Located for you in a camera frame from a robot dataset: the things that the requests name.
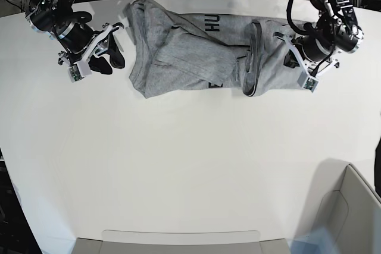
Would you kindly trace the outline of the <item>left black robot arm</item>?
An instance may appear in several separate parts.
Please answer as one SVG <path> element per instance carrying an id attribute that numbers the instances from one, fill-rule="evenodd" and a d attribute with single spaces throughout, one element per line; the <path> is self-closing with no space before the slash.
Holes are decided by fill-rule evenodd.
<path id="1" fill-rule="evenodd" d="M 336 49 L 353 52 L 362 32 L 348 0 L 310 1 L 320 19 L 303 28 L 291 18 L 178 14 L 154 0 L 130 2 L 123 11 L 136 48 L 130 80 L 221 85 L 255 77 L 265 67 L 315 76 Z"/>

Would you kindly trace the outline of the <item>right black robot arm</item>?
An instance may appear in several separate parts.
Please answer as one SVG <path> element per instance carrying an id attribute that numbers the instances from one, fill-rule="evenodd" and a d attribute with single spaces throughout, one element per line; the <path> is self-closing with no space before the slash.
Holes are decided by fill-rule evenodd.
<path id="1" fill-rule="evenodd" d="M 88 25 L 92 15 L 86 11 L 73 11 L 74 1 L 31 0 L 26 18 L 39 33 L 48 33 L 61 44 L 64 50 L 59 53 L 60 65 L 67 59 L 72 67 L 83 59 L 89 61 L 92 71 L 101 74 L 111 74 L 113 68 L 123 69 L 125 60 L 113 33 L 124 26 L 115 23 L 110 26 L 110 32 L 96 40 L 101 32 Z"/>

